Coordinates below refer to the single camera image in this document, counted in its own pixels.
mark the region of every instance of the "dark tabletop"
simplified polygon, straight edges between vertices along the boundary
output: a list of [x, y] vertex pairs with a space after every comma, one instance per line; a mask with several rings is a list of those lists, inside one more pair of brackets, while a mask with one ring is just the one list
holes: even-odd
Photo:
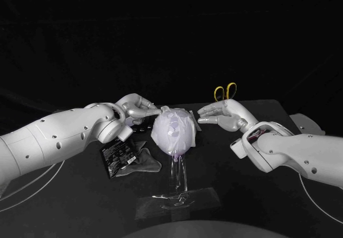
[[[278, 101], [242, 101], [258, 121], [275, 121], [296, 134], [296, 124]], [[208, 104], [169, 105], [196, 111]], [[192, 220], [219, 220], [248, 224], [291, 238], [342, 237], [343, 225], [311, 203], [297, 173], [280, 167], [268, 174], [248, 157], [239, 159], [229, 144], [242, 133], [202, 124], [196, 147], [186, 153], [189, 189], [213, 187], [221, 208], [190, 213]], [[136, 221], [137, 198], [167, 192], [167, 158], [150, 132], [133, 135], [160, 161], [159, 173], [134, 172], [108, 179], [100, 142], [68, 159], [43, 190], [19, 206], [0, 213], [0, 235], [10, 237], [123, 237], [169, 222], [164, 218]]]

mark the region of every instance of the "scissors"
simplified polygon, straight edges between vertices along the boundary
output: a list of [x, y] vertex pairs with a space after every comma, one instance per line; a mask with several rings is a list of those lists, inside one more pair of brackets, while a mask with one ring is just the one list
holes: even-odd
[[[216, 87], [216, 89], [215, 89], [215, 100], [216, 100], [216, 102], [218, 102], [218, 98], [221, 98], [221, 101], [225, 100], [225, 99], [229, 99], [229, 88], [231, 88], [231, 85], [235, 85], [235, 92], [234, 92], [234, 95], [232, 95], [231, 99], [234, 98], [234, 96], [236, 94], [238, 86], [236, 86], [235, 83], [229, 83], [229, 85], [226, 87], [226, 93], [225, 93], [225, 90], [223, 90], [222, 86]], [[216, 96], [218, 89], [222, 89], [222, 96]]]

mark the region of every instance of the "plastic bag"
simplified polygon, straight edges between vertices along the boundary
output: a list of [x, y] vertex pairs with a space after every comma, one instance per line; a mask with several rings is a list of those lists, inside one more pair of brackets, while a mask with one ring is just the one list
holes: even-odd
[[195, 123], [192, 115], [185, 109], [161, 107], [163, 113], [157, 116], [151, 138], [164, 151], [177, 160], [190, 147], [195, 147]]

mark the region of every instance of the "robotic hand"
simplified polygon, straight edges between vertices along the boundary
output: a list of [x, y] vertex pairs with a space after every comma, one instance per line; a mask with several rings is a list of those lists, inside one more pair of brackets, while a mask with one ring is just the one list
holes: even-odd
[[343, 138], [300, 134], [275, 122], [258, 122], [234, 99], [203, 107], [199, 123], [219, 124], [228, 131], [244, 133], [232, 144], [238, 157], [249, 157], [261, 171], [288, 166], [306, 178], [343, 187]]
[[161, 110], [138, 94], [114, 103], [92, 103], [85, 108], [48, 115], [14, 132], [0, 136], [0, 184], [27, 172], [59, 163], [81, 153], [92, 141], [123, 141], [133, 133], [127, 117], [143, 117]]

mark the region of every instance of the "white cable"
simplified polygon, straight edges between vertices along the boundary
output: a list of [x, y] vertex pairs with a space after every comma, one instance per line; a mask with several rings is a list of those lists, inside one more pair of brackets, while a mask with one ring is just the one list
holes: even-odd
[[58, 169], [58, 171], [55, 172], [55, 174], [53, 174], [51, 180], [49, 180], [49, 181], [46, 182], [46, 184], [40, 187], [40, 189], [39, 189], [25, 200], [22, 200], [22, 201], [20, 201], [19, 203], [16, 203], [13, 206], [10, 206], [10, 207], [4, 208], [3, 210], [0, 210], [0, 212], [6, 211], [6, 210], [10, 209], [12, 207], [17, 206], [20, 203], [23, 203], [29, 198], [32, 198], [32, 197], [39, 193], [39, 191], [45, 188], [45, 186], [49, 184], [49, 182], [52, 181], [52, 179], [53, 179], [55, 176], [58, 175], [59, 169]]
[[[301, 181], [301, 184], [303, 184], [303, 188], [304, 188], [304, 190], [306, 190], [306, 186], [304, 186], [304, 183], [303, 183], [303, 179], [301, 179], [301, 175], [300, 175], [300, 174], [298, 174], [298, 177], [300, 177], [300, 181]], [[307, 194], [308, 198], [311, 199], [311, 201], [313, 201], [314, 205], [317, 206], [317, 208], [324, 212], [324, 214], [326, 214], [330, 218], [333, 218], [339, 223], [343, 224], [343, 222], [342, 222], [340, 220], [337, 220], [332, 215], [329, 215], [329, 213], [320, 208], [320, 206], [319, 206], [317, 203], [314, 202], [314, 200], [313, 200], [313, 198], [311, 198], [311, 196], [310, 196], [307, 190], [306, 190], [306, 194]]]
[[22, 191], [27, 186], [30, 186], [30, 185], [46, 175], [46, 173], [51, 171], [51, 169], [55, 167], [55, 165], [56, 165], [56, 164], [53, 164], [53, 165], [51, 166], [51, 168], [46, 170], [46, 172], [45, 172], [26, 186], [23, 186], [17, 191], [14, 191], [14, 192], [10, 193], [7, 196], [4, 196], [4, 197], [0, 199], [0, 202], [2, 202], [3, 200], [6, 200], [10, 196], [13, 196], [19, 191]]

